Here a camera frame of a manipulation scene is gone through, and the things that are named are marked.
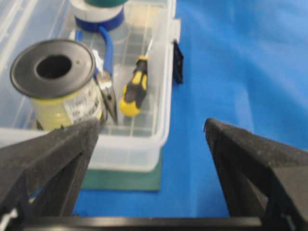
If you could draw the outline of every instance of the blue fabric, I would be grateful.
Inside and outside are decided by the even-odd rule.
[[[307,0],[178,0],[184,84],[174,85],[159,192],[82,191],[85,216],[228,215],[202,132],[219,120],[308,147]]]

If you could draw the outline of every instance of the black metal bar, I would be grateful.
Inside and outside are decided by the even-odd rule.
[[[35,218],[22,227],[24,231],[70,230],[160,230],[160,231],[288,231],[284,219],[260,218]]]

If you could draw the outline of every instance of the screwdriver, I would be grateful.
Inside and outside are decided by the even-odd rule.
[[[148,87],[148,57],[153,44],[150,41],[146,55],[139,56],[131,81],[123,88],[120,110],[127,117],[134,117],[141,111],[141,104]]]

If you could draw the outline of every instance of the white tape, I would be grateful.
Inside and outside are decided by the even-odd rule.
[[[70,0],[69,2],[75,17],[93,23],[110,20],[116,17],[123,8],[123,5],[111,8],[95,7],[84,0]]]

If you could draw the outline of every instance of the spool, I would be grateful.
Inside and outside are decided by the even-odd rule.
[[[30,97],[44,130],[106,116],[93,75],[95,59],[83,44],[54,39],[23,51],[11,68],[13,86]]]
[[[84,0],[70,0],[70,5],[77,25],[90,32],[98,32],[100,26],[110,31],[124,21],[123,5],[101,8],[87,4]]]
[[[123,5],[128,0],[85,0],[86,3],[97,7],[115,7]]]

